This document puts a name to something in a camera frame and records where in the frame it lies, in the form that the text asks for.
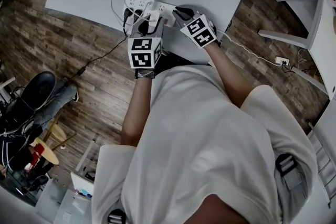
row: black cable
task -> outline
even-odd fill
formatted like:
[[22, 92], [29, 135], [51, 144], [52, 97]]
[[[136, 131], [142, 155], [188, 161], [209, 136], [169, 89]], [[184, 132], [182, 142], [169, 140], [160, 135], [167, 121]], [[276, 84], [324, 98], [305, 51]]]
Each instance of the black cable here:
[[317, 70], [317, 68], [315, 66], [310, 66], [308, 69], [303, 69], [301, 71], [306, 73], [306, 72], [311, 71], [311, 70]]
[[124, 38], [122, 41], [120, 41], [120, 42], [119, 42], [113, 49], [111, 49], [109, 52], [107, 52], [106, 54], [104, 54], [104, 55], [101, 56], [101, 57], [97, 57], [96, 59], [89, 61], [84, 67], [87, 67], [87, 66], [88, 66], [89, 64], [91, 64], [92, 62], [97, 61], [97, 60], [99, 60], [99, 59], [102, 59], [102, 58], [104, 58], [105, 56], [109, 55], [111, 52], [113, 52], [113, 51], [119, 46], [119, 44], [123, 43], [126, 39], [127, 39], [127, 35], [125, 36], [125, 38]]
[[290, 70], [290, 69], [288, 69], [288, 67], [286, 66], [286, 65], [284, 65], [284, 64], [282, 64], [282, 66], [281, 66], [281, 68], [282, 68], [282, 71], [284, 72], [284, 73], [295, 73], [295, 72], [293, 72], [292, 70]]
[[122, 29], [124, 30], [124, 34], [125, 34], [125, 36], [127, 36], [126, 30], [125, 30], [125, 27], [126, 27], [126, 21], [127, 21], [127, 18], [124, 19], [124, 23], [123, 23], [123, 25], [122, 25]]
[[111, 52], [113, 52], [113, 51], [114, 51], [114, 50], [115, 50], [121, 43], [123, 43], [123, 42], [128, 38], [128, 35], [127, 35], [127, 33], [126, 33], [126, 30], [125, 30], [125, 25], [126, 25], [126, 21], [127, 21], [128, 17], [132, 16], [132, 14], [133, 14], [133, 12], [132, 12], [131, 10], [129, 10], [128, 8], [124, 11], [123, 32], [124, 32], [124, 34], [125, 34], [125, 38], [124, 38], [122, 41], [120, 41], [120, 42], [119, 42], [113, 49], [111, 49], [108, 53], [104, 54], [104, 55], [101, 56], [101, 57], [97, 57], [97, 58], [95, 58], [95, 59], [93, 59], [93, 60], [88, 61], [88, 62], [86, 63], [86, 65], [83, 66], [83, 67], [81, 67], [81, 68], [76, 72], [76, 74], [74, 74], [71, 78], [68, 79], [68, 81], [70, 81], [71, 79], [73, 79], [75, 76], [80, 76], [80, 75], [82, 75], [82, 74], [85, 72], [86, 67], [87, 67], [89, 64], [91, 64], [92, 62], [97, 61], [97, 60], [99, 60], [99, 59], [102, 59], [102, 58], [104, 58], [105, 56], [109, 55], [109, 54], [110, 54]]

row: person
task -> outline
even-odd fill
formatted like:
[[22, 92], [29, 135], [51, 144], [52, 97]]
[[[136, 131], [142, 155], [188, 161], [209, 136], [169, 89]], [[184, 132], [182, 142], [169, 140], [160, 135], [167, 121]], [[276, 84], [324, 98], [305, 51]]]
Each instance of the person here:
[[307, 164], [309, 196], [316, 156], [293, 115], [271, 87], [254, 88], [217, 43], [204, 49], [215, 68], [177, 66], [137, 79], [121, 145], [100, 149], [94, 224], [280, 223], [287, 204], [275, 150]]
[[[67, 79], [57, 81], [50, 101], [35, 113], [33, 126], [26, 136], [18, 136], [13, 142], [0, 141], [0, 180], [6, 177], [8, 169], [23, 170], [33, 160], [34, 148], [30, 144], [42, 134], [49, 121], [65, 104], [78, 100], [79, 95], [74, 84], [69, 84]], [[47, 172], [52, 167], [52, 164], [48, 164], [42, 171]]]

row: hand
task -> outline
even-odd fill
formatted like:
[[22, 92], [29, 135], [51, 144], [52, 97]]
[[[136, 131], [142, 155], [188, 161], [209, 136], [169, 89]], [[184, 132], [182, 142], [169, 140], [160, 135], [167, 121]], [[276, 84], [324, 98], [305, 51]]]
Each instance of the hand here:
[[217, 40], [216, 27], [197, 8], [191, 5], [177, 6], [173, 15], [181, 27], [180, 31], [198, 48]]

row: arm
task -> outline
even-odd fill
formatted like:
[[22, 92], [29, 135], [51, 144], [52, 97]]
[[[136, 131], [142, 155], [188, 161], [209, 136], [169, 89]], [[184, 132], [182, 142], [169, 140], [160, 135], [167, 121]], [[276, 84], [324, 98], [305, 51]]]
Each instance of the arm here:
[[214, 62], [230, 100], [240, 108], [253, 87], [216, 43], [212, 42], [204, 49]]
[[138, 78], [121, 129], [121, 144], [137, 146], [145, 127], [151, 104], [152, 79]]

